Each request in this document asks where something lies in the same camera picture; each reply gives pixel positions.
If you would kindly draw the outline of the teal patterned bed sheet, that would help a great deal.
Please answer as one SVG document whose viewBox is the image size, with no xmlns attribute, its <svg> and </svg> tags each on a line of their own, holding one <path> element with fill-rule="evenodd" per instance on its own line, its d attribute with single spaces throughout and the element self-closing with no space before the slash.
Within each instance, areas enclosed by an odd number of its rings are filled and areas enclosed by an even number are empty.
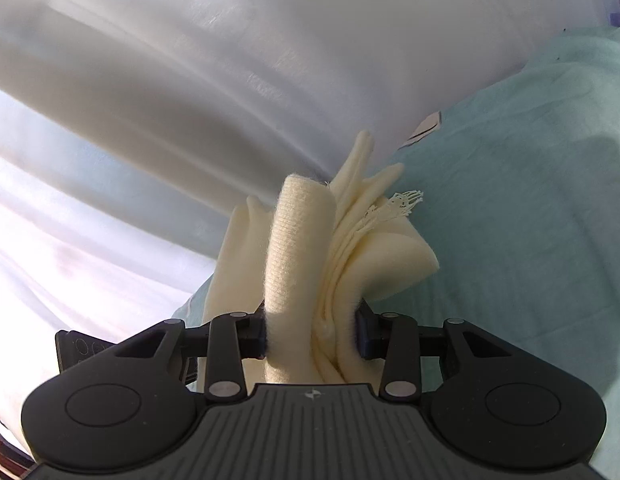
<svg viewBox="0 0 620 480">
<path fill-rule="evenodd" d="M 620 479 L 620 27 L 563 32 L 395 160 L 440 268 L 375 309 L 465 318 L 587 382 Z"/>
</svg>

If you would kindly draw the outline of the white sheer curtain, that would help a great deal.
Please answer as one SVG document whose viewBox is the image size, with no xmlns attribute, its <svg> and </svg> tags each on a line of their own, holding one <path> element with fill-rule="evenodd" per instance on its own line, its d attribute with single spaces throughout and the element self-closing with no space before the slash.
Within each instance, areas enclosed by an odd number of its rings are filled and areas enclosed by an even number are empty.
<svg viewBox="0 0 620 480">
<path fill-rule="evenodd" d="M 52 335 L 203 314 L 232 211 L 366 172 L 617 0 L 0 0 L 0 418 Z"/>
</svg>

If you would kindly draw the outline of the cream knit garment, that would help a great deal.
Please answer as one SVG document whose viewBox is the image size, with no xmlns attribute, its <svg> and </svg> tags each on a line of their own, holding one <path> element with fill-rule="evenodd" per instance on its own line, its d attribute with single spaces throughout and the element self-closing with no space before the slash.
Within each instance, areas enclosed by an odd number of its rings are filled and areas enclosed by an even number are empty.
<svg viewBox="0 0 620 480">
<path fill-rule="evenodd" d="M 380 384 L 380 360 L 361 358 L 354 312 L 423 281 L 439 268 L 409 217 L 419 191 L 392 196 L 404 167 L 374 176 L 361 132 L 331 182 L 291 174 L 273 209 L 248 197 L 229 219 L 214 274 L 203 286 L 203 322 L 262 307 L 267 355 L 244 360 L 246 384 Z"/>
</svg>

